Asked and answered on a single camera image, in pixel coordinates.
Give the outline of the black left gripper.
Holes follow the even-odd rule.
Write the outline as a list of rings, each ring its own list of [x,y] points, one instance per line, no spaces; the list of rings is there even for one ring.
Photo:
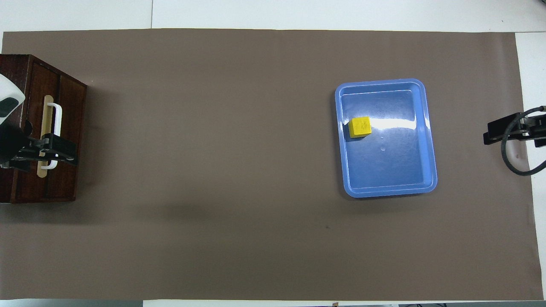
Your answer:
[[[33,125],[25,121],[23,128],[14,126],[8,122],[1,125],[0,133],[0,163],[4,169],[18,169],[20,171],[30,172],[31,162],[45,162],[46,165],[39,166],[41,170],[52,170],[64,162],[68,165],[77,166],[77,157],[66,157],[62,155],[76,155],[77,146],[74,142],[64,139],[54,133],[46,133],[41,139],[31,138]],[[32,148],[37,148],[40,152],[46,154],[31,154]]]

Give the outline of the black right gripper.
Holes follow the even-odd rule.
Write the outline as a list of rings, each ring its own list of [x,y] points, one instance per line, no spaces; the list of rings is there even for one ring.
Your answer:
[[[483,133],[483,144],[491,145],[500,142],[504,137],[507,127],[521,113],[513,113],[501,117],[487,124],[487,131]],[[535,148],[546,145],[546,115],[521,116],[521,119],[510,130],[507,140],[532,141]]]

